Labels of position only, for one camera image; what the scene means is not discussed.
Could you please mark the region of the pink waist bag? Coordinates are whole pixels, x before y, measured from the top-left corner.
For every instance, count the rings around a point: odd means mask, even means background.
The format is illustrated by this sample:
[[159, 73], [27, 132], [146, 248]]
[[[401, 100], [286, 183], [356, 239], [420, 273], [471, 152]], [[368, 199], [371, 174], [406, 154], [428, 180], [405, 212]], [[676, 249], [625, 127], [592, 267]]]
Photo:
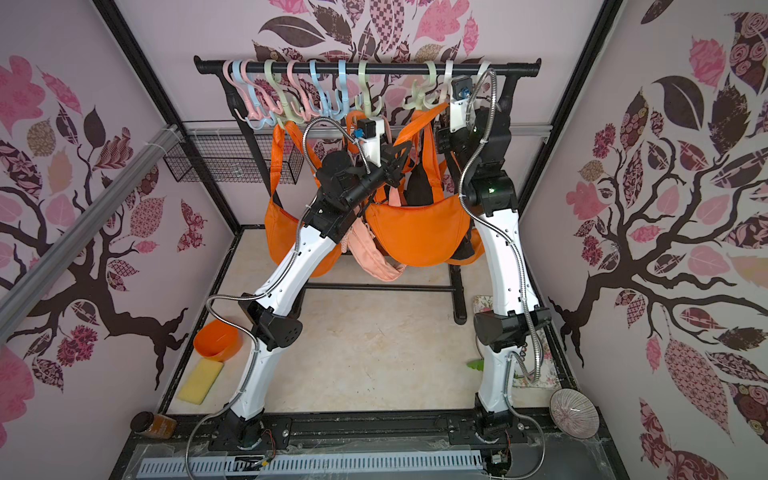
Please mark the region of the pink waist bag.
[[359, 209], [354, 223], [341, 240], [341, 250], [343, 253], [350, 252], [358, 265], [372, 277], [383, 282], [393, 282], [401, 277], [406, 266], [388, 261], [377, 247], [375, 234], [364, 219], [370, 203], [368, 200]]

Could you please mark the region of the bright orange crescent bag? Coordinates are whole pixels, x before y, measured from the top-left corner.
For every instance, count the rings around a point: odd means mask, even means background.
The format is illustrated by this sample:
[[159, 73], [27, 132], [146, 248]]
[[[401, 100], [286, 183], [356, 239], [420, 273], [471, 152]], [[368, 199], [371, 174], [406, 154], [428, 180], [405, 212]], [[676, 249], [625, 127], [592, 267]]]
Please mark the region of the bright orange crescent bag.
[[293, 248], [299, 220], [276, 203], [276, 189], [280, 184], [283, 160], [286, 157], [289, 136], [295, 152], [304, 155], [302, 132], [292, 121], [273, 129], [270, 159], [270, 199], [266, 209], [264, 225], [270, 257], [279, 264]]

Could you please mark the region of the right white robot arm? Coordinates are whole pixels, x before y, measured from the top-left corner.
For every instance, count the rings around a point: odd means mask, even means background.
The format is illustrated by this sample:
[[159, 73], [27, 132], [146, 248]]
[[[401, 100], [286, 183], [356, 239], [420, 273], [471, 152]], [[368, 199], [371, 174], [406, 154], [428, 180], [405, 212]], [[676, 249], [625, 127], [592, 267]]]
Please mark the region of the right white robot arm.
[[453, 79], [449, 112], [438, 133], [439, 152], [457, 165], [452, 175], [456, 195], [484, 247], [493, 288], [491, 310], [473, 320], [483, 360], [475, 409], [487, 423], [515, 415], [515, 376], [529, 383], [539, 380], [544, 349], [537, 331], [551, 318], [531, 284], [520, 240], [518, 198], [504, 170], [516, 83], [516, 77], [508, 75], [499, 86], [487, 62], [475, 76]]

